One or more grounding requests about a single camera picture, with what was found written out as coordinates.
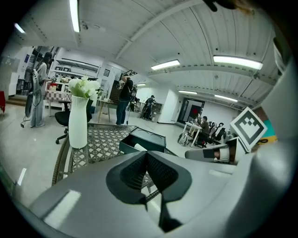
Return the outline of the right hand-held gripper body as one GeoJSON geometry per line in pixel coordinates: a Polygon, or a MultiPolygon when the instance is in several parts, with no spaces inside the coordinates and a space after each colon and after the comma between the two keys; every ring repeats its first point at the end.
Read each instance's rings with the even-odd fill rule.
{"type": "Polygon", "coordinates": [[[185,158],[236,165],[244,155],[251,153],[266,131],[266,125],[247,107],[231,121],[230,130],[222,135],[222,144],[188,150],[185,158]]]}

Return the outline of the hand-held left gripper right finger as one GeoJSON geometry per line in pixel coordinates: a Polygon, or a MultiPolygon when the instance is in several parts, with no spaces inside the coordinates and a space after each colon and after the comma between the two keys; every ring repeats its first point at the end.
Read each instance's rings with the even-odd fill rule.
{"type": "Polygon", "coordinates": [[[147,172],[160,192],[159,227],[169,232],[182,225],[170,216],[167,203],[181,200],[192,183],[191,173],[155,152],[146,153],[147,172]]]}

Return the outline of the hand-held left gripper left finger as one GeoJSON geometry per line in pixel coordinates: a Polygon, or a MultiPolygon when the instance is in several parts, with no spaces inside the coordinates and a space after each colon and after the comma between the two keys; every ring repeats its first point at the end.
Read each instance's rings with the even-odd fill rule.
{"type": "Polygon", "coordinates": [[[106,185],[118,200],[130,205],[143,205],[145,210],[147,202],[142,185],[147,171],[146,155],[146,152],[130,155],[128,160],[112,167],[106,175],[106,185]]]}

